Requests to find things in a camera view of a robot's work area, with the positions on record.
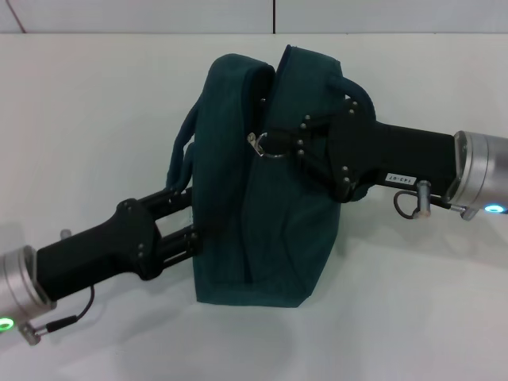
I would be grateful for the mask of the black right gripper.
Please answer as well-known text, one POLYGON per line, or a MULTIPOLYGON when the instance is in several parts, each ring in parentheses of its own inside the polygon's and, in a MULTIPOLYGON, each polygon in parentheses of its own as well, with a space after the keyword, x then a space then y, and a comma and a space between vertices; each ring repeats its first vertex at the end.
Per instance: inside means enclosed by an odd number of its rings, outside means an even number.
POLYGON ((456 179, 453 136, 380 123, 356 111, 353 100, 334 114, 307 114, 294 129, 270 129, 265 144, 294 146, 327 135, 329 161, 297 148, 297 167, 339 202, 356 201, 374 185, 414 191, 422 180, 444 196, 456 179))

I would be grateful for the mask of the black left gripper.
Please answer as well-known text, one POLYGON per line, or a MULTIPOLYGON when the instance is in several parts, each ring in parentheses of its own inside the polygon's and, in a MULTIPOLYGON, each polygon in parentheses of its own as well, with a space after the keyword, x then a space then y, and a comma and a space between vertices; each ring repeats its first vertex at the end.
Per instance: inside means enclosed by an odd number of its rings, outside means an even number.
POLYGON ((39 249, 38 283, 52 301, 58 301, 121 273, 154 279, 162 266, 174 266, 201 250, 201 237, 193 229, 181 229, 158 242, 160 233, 153 218, 191 204, 192 187, 121 202, 101 225, 39 249))

